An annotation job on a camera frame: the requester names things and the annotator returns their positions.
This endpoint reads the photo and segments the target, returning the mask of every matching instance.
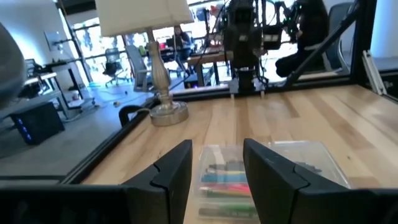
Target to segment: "black box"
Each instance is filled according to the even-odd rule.
[[[51,102],[25,108],[13,113],[10,117],[28,145],[38,145],[65,130]]]

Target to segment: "black metal frame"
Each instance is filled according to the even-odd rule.
[[[359,12],[358,20],[356,21],[356,29],[354,33],[354,54],[353,64],[351,67],[350,75],[340,75],[336,77],[324,77],[324,78],[311,78],[305,80],[297,80],[291,85],[287,85],[283,88],[272,87],[269,88],[266,93],[275,93],[282,91],[294,91],[304,90],[310,88],[323,88],[327,86],[340,86],[340,85],[351,85],[359,84],[365,86],[367,82],[366,72],[364,71],[364,65],[361,60],[362,51],[369,50],[371,45],[372,29],[374,13],[376,11],[377,0],[358,0],[361,3],[361,9]],[[256,95],[259,93],[238,93],[235,97]],[[199,91],[193,93],[181,93],[174,95],[174,99],[177,101],[199,101],[199,100],[211,100],[215,98],[226,98],[230,97],[228,89],[225,90],[213,90],[213,91]],[[158,105],[158,100],[150,99],[144,103],[141,107],[153,108]],[[90,175],[93,169],[132,131],[136,126],[143,121],[147,113],[138,113],[133,119],[129,120],[129,113],[134,113],[139,107],[132,107],[131,110],[122,109],[119,113],[121,118],[122,128],[120,131],[105,140],[100,146],[98,146],[93,153],[91,153],[84,161],[81,161],[75,169],[69,173],[67,178],[62,181],[62,184],[79,184],[86,177]]]

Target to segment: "lamp base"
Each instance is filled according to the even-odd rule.
[[[149,115],[154,126],[170,126],[185,121],[188,116],[188,105],[184,102],[172,102],[173,109],[165,110],[163,105],[153,108]]]

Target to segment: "wooden tabletop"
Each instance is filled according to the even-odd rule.
[[[244,138],[253,138],[320,141],[353,187],[398,187],[398,105],[362,87],[197,101],[188,106],[189,119],[175,126],[156,128],[146,118],[84,184],[120,184],[184,139],[193,140],[195,177],[203,146],[242,145]],[[190,195],[185,223],[203,223],[197,212]]]

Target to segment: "plastic container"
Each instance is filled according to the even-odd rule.
[[[266,146],[310,171],[349,188],[346,177],[322,143],[276,142]],[[203,148],[193,189],[200,218],[258,221],[244,172],[242,148]]]

